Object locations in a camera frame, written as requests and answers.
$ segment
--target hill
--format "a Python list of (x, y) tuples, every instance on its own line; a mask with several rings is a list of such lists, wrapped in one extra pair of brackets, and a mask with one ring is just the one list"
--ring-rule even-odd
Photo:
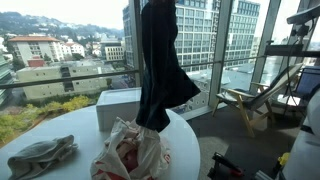
[(96, 33), (115, 35), (119, 38), (124, 36), (123, 30), (109, 29), (91, 24), (64, 23), (45, 16), (23, 16), (18, 12), (0, 12), (0, 35), (7, 33), (17, 35), (42, 33), (57, 38), (63, 35), (88, 37)]

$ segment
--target towel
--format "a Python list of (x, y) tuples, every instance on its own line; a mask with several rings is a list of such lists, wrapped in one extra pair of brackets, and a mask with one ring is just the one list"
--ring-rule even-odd
[(9, 179), (31, 179), (40, 175), (51, 165), (63, 161), (78, 148), (73, 141), (73, 135), (69, 135), (25, 147), (8, 159), (8, 166), (12, 172)]

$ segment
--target sky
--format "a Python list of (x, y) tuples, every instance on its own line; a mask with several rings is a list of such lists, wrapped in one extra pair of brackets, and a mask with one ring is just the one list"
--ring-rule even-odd
[[(270, 0), (249, 0), (260, 3), (260, 15), (255, 36), (263, 31)], [(287, 17), (297, 11), (300, 0), (282, 0), (273, 39), (283, 39), (292, 26)], [(123, 29), (122, 10), (128, 0), (1, 0), (0, 12), (17, 11), (23, 15), (46, 16), (62, 22), (94, 24), (107, 28)]]

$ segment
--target round table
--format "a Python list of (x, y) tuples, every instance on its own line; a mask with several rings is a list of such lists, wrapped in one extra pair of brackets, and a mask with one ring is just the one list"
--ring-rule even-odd
[[(178, 114), (167, 110), (170, 124), (161, 133), (168, 140), (171, 164), (160, 179), (197, 180), (200, 169), (200, 149), (198, 140), (189, 124)], [(109, 133), (98, 130), (96, 107), (76, 110), (50, 121), (45, 121), (19, 136), (0, 149), (0, 179), (8, 179), (11, 171), (7, 165), (9, 157), (21, 149), (39, 141), (73, 135), (77, 151), (59, 164), (54, 165), (36, 179), (91, 179), (90, 166), (98, 156)]]

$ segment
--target black cloth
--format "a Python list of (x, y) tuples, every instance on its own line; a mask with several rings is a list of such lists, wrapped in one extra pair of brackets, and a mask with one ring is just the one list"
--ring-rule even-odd
[(182, 105), (200, 93), (178, 63), (174, 47), (178, 34), (175, 11), (174, 1), (147, 3), (141, 15), (146, 68), (136, 122), (158, 132), (170, 123), (166, 108)]

